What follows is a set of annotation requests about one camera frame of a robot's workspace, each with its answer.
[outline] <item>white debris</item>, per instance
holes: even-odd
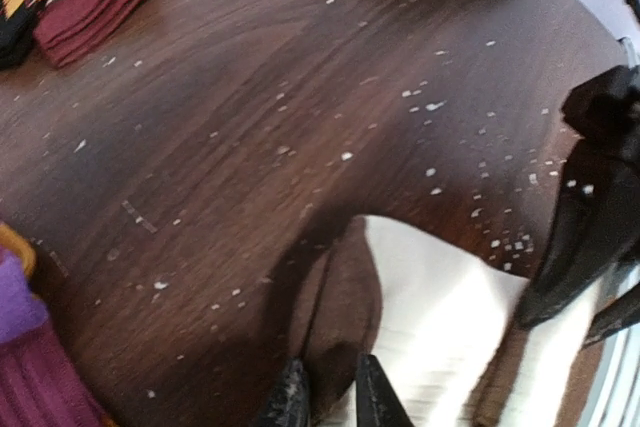
[[[86,147],[86,145],[87,145],[87,139],[81,140],[78,146],[73,151],[73,153],[75,154],[76,152],[80,152],[82,149]]]
[[[424,106],[424,108],[427,109],[429,112],[433,112],[434,110],[438,110],[440,107],[442,107],[446,103],[447,101],[443,100],[442,102],[427,104]]]

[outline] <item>white speck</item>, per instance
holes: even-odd
[[[443,100],[442,102],[437,102],[435,104],[427,104],[425,105],[425,109],[427,109],[429,112],[433,112],[434,110],[438,110],[440,107],[442,107],[444,104],[446,104],[447,101]]]
[[[118,258],[119,255],[120,251],[118,249],[111,249],[109,252],[107,252],[107,260],[109,262],[113,262]]]
[[[80,152],[82,149],[85,148],[86,145],[87,145],[87,139],[81,140],[78,146],[73,151],[73,153],[75,154],[76,152]]]

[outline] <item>wooden table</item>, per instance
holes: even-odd
[[[576,0],[151,0],[0,75],[0,215],[52,254],[36,290],[122,425],[246,425],[350,216],[530,272],[558,109],[620,61]]]

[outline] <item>white fabric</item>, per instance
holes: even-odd
[[[527,281],[406,224],[366,219],[383,294],[372,353],[416,427],[470,427],[469,395],[499,346]],[[585,305],[592,305],[587,297]],[[530,376],[516,386],[503,425],[553,427],[550,419],[557,415],[584,322],[592,313],[580,303],[536,329],[523,364]],[[580,325],[573,329],[576,320]],[[552,368],[548,359],[540,360],[543,352],[559,355]],[[549,387],[558,382],[560,390]],[[526,418],[532,415],[534,423]],[[353,387],[322,425],[356,427]]]

